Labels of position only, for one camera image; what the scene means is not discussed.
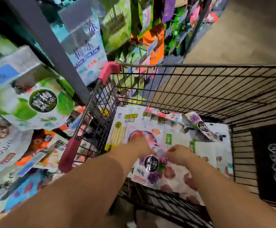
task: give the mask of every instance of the forearm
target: forearm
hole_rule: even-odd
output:
[[[123,145],[74,168],[3,218],[0,227],[94,227],[138,158],[131,151]]]
[[[209,215],[216,227],[276,227],[276,211],[192,154],[187,160]]]

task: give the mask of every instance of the purple snack bag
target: purple snack bag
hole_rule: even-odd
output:
[[[171,20],[174,14],[175,3],[176,3],[176,0],[165,0],[162,21],[161,21],[162,23]]]

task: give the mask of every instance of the metal wire basket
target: metal wire basket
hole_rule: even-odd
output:
[[[256,176],[246,177],[245,174],[255,173],[250,129],[276,124],[275,65],[142,66],[108,62],[61,158],[61,171],[68,172],[78,164],[75,158],[82,155],[77,153],[82,140],[90,142],[87,155],[83,155],[84,161],[105,152],[116,107],[125,104],[181,113],[196,111],[205,122],[228,124],[234,155],[234,180],[246,185],[252,193],[258,193]],[[87,123],[93,133],[82,131],[79,136],[79,128],[87,114]],[[177,194],[127,181],[120,196],[134,203],[136,208],[183,227],[213,226],[205,207],[183,200]]]

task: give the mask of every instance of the right hand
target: right hand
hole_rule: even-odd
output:
[[[185,166],[187,165],[187,160],[192,157],[192,150],[183,145],[174,145],[167,151],[167,157],[169,161],[177,165]]]

